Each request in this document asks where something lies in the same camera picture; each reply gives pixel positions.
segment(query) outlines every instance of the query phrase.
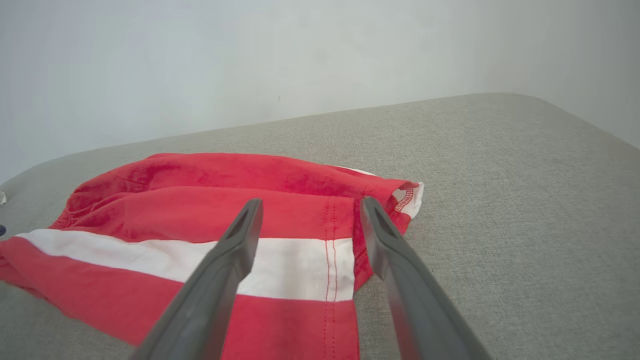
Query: red and white shirt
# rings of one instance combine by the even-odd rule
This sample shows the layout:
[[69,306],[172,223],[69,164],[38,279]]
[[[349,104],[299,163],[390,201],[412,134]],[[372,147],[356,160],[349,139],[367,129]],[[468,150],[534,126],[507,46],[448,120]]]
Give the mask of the red and white shirt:
[[0,242],[0,280],[139,345],[246,201],[263,200],[224,359],[358,359],[371,276],[360,199],[401,232],[423,185],[279,156],[158,154],[78,187],[48,229]]

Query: red fabric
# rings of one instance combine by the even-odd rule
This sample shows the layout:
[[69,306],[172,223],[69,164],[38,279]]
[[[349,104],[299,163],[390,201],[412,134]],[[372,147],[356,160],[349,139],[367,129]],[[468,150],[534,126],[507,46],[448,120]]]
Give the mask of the red fabric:
[[[392,193],[409,193],[417,186],[278,156],[158,154],[79,186],[51,228],[128,242],[208,242],[223,234],[247,200],[260,197],[261,238],[353,238],[355,291],[372,274],[360,226],[360,199],[378,199],[404,232],[411,219],[401,213],[404,205]],[[0,279],[133,345],[140,344],[182,286],[153,275],[49,256],[20,236],[0,243]],[[238,295],[223,357],[356,359],[353,301],[336,302],[328,285],[325,301]]]

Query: striped fabric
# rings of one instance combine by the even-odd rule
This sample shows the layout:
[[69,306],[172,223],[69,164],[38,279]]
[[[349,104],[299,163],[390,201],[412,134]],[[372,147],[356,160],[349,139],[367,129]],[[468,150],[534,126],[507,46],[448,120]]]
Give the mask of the striped fabric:
[[224,359],[358,359],[370,276],[359,201],[404,232],[423,186],[251,154],[158,154],[82,184],[48,229],[0,243],[0,279],[139,345],[246,201],[264,202]]

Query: gray fabric surface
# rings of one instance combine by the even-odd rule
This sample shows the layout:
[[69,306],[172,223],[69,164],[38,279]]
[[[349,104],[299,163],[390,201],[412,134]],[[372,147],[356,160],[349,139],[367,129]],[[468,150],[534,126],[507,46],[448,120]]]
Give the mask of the gray fabric surface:
[[[533,97],[477,94],[176,136],[48,161],[0,186],[10,235],[83,181],[157,152],[253,152],[424,181],[407,233],[497,359],[638,359],[640,150]],[[397,359],[381,281],[355,295],[363,359]],[[0,286],[6,358],[129,347]]]

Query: white wall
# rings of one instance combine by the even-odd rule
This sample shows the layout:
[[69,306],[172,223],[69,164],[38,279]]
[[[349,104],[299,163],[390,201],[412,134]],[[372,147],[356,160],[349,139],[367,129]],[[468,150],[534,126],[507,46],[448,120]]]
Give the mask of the white wall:
[[476,92],[640,146],[639,3],[0,0],[0,183],[98,147]]

